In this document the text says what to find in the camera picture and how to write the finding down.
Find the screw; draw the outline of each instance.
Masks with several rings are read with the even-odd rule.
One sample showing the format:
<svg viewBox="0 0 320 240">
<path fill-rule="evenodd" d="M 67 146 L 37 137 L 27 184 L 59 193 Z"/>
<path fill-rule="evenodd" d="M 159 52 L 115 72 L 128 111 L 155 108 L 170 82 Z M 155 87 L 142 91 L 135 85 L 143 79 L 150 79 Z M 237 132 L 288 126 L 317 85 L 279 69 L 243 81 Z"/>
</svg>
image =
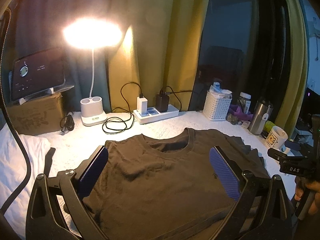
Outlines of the screw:
<svg viewBox="0 0 320 240">
<path fill-rule="evenodd" d="M 248 178 L 250 178 L 250 177 L 252 177 L 253 174 L 252 174 L 251 171 L 244 171 L 244 172 L 243 172 L 243 175 L 246 176 L 246 177 L 248 177 Z"/>
<path fill-rule="evenodd" d="M 274 178 L 275 178 L 275 180 L 279 180 L 279 181 L 281 181 L 281 177 L 280 177 L 280 175 L 274 175 Z"/>
<path fill-rule="evenodd" d="M 67 175 L 67 176 L 72 176 L 74 173 L 75 173 L 74 170 L 67 170 L 67 171 L 66 171 L 66 175 Z"/>
<path fill-rule="evenodd" d="M 41 180 L 44 177 L 43 173 L 38 174 L 37 179 Z"/>
</svg>

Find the purple cloth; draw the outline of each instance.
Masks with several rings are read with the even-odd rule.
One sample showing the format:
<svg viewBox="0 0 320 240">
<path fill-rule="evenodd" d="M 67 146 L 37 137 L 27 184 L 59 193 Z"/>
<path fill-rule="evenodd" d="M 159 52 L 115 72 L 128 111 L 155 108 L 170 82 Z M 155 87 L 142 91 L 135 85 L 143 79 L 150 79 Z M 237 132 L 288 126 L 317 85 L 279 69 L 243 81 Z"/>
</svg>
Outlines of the purple cloth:
<svg viewBox="0 0 320 240">
<path fill-rule="evenodd" d="M 244 114 L 242 112 L 241 106 L 238 105 L 230 105 L 228 114 L 232 114 L 239 118 L 239 120 L 243 121 L 251 121 L 253 114 Z"/>
</svg>

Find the white power strip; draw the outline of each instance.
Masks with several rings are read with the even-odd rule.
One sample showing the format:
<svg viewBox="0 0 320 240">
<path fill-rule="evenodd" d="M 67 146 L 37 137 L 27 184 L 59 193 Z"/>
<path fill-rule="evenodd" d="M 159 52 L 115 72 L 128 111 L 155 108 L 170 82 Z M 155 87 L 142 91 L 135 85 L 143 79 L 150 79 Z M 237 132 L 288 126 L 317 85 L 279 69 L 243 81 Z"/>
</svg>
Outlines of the white power strip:
<svg viewBox="0 0 320 240">
<path fill-rule="evenodd" d="M 133 111 L 133 115 L 139 124 L 145 124 L 149 122 L 156 122 L 163 119 L 172 118 L 178 116 L 179 110 L 173 105 L 168 105 L 168 110 L 166 112 L 160 113 L 155 107 L 147 108 L 146 114 L 140 114 L 137 110 Z"/>
</svg>

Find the white lamp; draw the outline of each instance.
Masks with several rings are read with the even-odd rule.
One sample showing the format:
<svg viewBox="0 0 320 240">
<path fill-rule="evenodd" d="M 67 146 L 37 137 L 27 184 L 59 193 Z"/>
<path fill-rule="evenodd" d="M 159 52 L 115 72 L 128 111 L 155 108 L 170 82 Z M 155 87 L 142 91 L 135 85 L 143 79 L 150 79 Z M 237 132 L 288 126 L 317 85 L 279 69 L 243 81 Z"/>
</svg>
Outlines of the white lamp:
<svg viewBox="0 0 320 240">
<path fill-rule="evenodd" d="M 107 114 L 103 111 L 102 98 L 92 97 L 94 83 L 94 49 L 115 46 L 121 41 L 122 33 L 113 23 L 92 18 L 81 18 L 66 27 L 63 34 L 67 42 L 79 49 L 92 51 L 92 83 L 88 98 L 80 101 L 81 119 L 85 126 L 103 123 Z"/>
</svg>

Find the ribbed blue pad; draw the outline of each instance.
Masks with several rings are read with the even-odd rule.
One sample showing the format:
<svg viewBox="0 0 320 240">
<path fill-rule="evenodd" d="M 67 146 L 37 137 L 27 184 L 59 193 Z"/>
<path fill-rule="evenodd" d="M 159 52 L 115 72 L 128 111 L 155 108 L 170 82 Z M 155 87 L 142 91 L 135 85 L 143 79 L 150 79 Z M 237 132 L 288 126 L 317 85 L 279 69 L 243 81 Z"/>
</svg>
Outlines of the ribbed blue pad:
<svg viewBox="0 0 320 240">
<path fill-rule="evenodd" d="M 104 149 L 96 156 L 93 162 L 90 164 L 89 168 L 85 171 L 82 178 L 79 180 L 78 184 L 78 197 L 83 199 L 84 197 L 89 196 L 93 186 L 96 184 L 103 168 L 108 162 L 108 149 Z"/>
<path fill-rule="evenodd" d="M 240 198 L 239 180 L 215 148 L 211 148 L 209 160 L 228 196 L 238 201 Z"/>
</svg>

